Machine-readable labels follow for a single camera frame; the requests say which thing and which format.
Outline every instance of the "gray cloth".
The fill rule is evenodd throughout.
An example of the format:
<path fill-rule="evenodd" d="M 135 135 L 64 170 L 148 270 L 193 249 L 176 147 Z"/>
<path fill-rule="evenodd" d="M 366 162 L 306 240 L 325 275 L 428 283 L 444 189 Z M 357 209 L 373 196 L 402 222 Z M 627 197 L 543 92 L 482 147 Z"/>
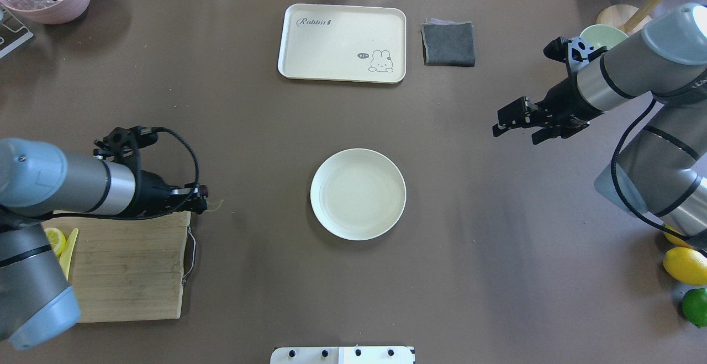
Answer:
<path fill-rule="evenodd" d="M 474 25 L 430 19 L 422 23 L 425 62 L 429 65 L 474 67 Z"/>

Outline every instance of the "pink bowl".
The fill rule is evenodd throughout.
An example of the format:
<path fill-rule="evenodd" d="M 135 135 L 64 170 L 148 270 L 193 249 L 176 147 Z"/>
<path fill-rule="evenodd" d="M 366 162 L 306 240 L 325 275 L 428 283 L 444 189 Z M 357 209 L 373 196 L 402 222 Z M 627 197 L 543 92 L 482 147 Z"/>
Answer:
<path fill-rule="evenodd" d="M 70 22 L 81 16 L 88 7 L 91 0 L 58 0 L 48 7 L 36 10 L 17 9 L 9 4 L 7 0 L 0 0 L 2 4 L 10 9 L 15 16 L 22 16 L 43 24 L 61 24 Z"/>

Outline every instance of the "white bracket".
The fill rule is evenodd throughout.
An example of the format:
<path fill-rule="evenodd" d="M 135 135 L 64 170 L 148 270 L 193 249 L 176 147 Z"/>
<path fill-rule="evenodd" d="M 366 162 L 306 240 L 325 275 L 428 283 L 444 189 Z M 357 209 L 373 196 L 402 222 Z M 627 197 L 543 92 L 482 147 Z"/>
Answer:
<path fill-rule="evenodd" d="M 277 348 L 270 364 L 415 364 L 411 346 Z"/>

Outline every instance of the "light blue joint cap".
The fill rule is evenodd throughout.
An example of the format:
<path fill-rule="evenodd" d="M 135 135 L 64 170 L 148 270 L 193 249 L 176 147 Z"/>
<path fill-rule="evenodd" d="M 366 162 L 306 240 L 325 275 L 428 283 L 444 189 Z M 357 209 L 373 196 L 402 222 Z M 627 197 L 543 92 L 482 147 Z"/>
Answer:
<path fill-rule="evenodd" d="M 621 165 L 618 165 L 618 163 L 616 164 L 616 178 L 619 180 L 619 187 L 621 188 L 621 192 L 626 197 L 626 200 L 628 200 L 629 203 L 639 211 L 639 213 L 647 213 L 648 206 L 646 205 L 646 201 L 643 200 L 643 197 L 641 197 L 636 185 L 634 185 L 633 181 L 629 178 L 629 175 L 626 174 L 624 169 L 621 168 Z M 635 215 L 629 211 L 629 208 L 624 205 L 624 201 L 621 201 L 619 194 L 616 192 L 616 188 L 614 188 L 614 181 L 611 180 L 610 167 L 604 168 L 604 170 L 599 174 L 599 177 L 594 180 L 594 189 L 602 196 L 608 198 L 609 201 L 614 203 L 614 205 L 622 210 L 625 210 L 629 213 L 629 215 L 635 217 Z"/>
<path fill-rule="evenodd" d="M 641 30 L 643 42 L 667 60 L 682 65 L 707 65 L 707 8 L 688 3 Z"/>
<path fill-rule="evenodd" d="M 55 145 L 0 139 L 0 205 L 24 208 L 50 198 L 66 179 L 66 167 Z"/>
<path fill-rule="evenodd" d="M 8 341 L 17 350 L 27 350 L 68 330 L 80 317 L 76 295 L 69 286 L 22 324 Z"/>

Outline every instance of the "brown table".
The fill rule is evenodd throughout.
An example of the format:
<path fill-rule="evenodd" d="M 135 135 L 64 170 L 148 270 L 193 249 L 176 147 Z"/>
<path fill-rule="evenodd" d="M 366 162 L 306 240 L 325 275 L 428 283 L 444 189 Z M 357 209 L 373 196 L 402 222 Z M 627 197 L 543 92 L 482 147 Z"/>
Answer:
<path fill-rule="evenodd" d="M 500 107 L 564 78 L 545 44 L 616 1 L 92 0 L 80 21 L 28 23 L 37 37 L 0 62 L 0 137 L 90 154 L 117 125 L 170 127 L 224 203 L 198 219 L 181 319 L 79 324 L 27 352 L 3 342 L 0 361 L 256 363 L 354 344 L 415 346 L 421 363 L 704 361 L 707 331 L 679 312 L 690 288 L 662 270 L 668 243 L 593 189 L 648 98 L 570 140 L 490 133 Z M 404 11 L 405 79 L 281 77 L 296 2 Z M 426 17 L 473 21 L 477 65 L 425 66 Z M 399 223 L 371 241 L 330 235 L 308 202 L 316 168 L 351 147 L 407 182 Z M 192 178 L 169 138 L 144 162 Z"/>

